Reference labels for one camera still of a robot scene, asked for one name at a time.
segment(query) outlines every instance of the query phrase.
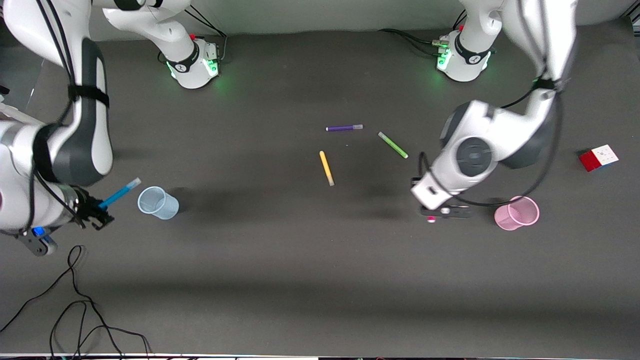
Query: purple marker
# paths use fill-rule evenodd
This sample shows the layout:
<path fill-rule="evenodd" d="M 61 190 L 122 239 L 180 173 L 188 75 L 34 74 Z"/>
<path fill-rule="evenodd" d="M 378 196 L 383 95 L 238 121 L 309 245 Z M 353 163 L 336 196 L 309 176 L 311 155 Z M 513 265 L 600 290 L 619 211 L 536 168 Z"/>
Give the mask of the purple marker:
<path fill-rule="evenodd" d="M 364 126 L 363 125 L 346 125 L 346 126 L 330 126 L 327 127 L 327 131 L 345 131 L 345 130 L 360 130 Z"/>

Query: green marker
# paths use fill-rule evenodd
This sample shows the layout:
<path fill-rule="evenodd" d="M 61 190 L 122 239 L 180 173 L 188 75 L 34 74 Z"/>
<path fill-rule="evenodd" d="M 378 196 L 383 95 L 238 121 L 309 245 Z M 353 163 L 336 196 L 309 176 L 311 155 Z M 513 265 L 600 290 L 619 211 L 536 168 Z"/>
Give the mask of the green marker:
<path fill-rule="evenodd" d="M 389 144 L 389 146 L 394 148 L 394 150 L 397 151 L 397 153 L 400 154 L 400 156 L 402 156 L 405 159 L 409 157 L 409 155 L 406 152 L 404 152 L 404 150 L 400 149 L 400 146 L 396 145 L 396 143 L 391 141 L 391 139 L 388 138 L 386 135 L 384 135 L 382 131 L 378 133 L 378 136 L 380 136 L 382 140 L 384 140 L 387 144 Z"/>

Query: red and white cube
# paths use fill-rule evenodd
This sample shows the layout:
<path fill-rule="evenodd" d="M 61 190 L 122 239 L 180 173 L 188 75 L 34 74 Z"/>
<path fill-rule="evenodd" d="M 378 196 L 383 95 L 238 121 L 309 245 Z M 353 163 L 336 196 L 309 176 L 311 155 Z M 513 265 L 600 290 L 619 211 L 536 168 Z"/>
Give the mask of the red and white cube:
<path fill-rule="evenodd" d="M 594 171 L 618 161 L 618 157 L 609 145 L 597 147 L 580 155 L 580 161 L 588 172 Z"/>

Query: cable connector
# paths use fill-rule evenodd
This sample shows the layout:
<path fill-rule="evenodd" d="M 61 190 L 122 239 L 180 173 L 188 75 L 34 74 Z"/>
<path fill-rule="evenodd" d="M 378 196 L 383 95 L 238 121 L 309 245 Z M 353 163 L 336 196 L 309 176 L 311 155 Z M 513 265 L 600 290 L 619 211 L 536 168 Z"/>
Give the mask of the cable connector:
<path fill-rule="evenodd" d="M 443 49 L 449 48 L 449 41 L 447 40 L 432 40 L 431 45 L 435 47 L 441 47 Z"/>

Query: plastic cup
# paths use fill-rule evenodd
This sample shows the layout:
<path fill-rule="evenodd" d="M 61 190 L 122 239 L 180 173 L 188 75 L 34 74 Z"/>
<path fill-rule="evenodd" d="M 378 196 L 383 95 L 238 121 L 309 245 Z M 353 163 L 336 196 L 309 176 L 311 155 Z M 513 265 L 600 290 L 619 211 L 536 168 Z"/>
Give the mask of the plastic cup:
<path fill-rule="evenodd" d="M 503 205 L 495 211 L 493 218 L 499 227 L 513 231 L 522 226 L 533 225 L 540 217 L 540 209 L 535 201 L 528 197 L 516 196 L 512 200 L 520 199 L 512 204 Z"/>
<path fill-rule="evenodd" d="M 138 209 L 145 214 L 169 220 L 178 213 L 180 204 L 175 197 L 167 194 L 158 186 L 144 189 L 138 197 Z"/>

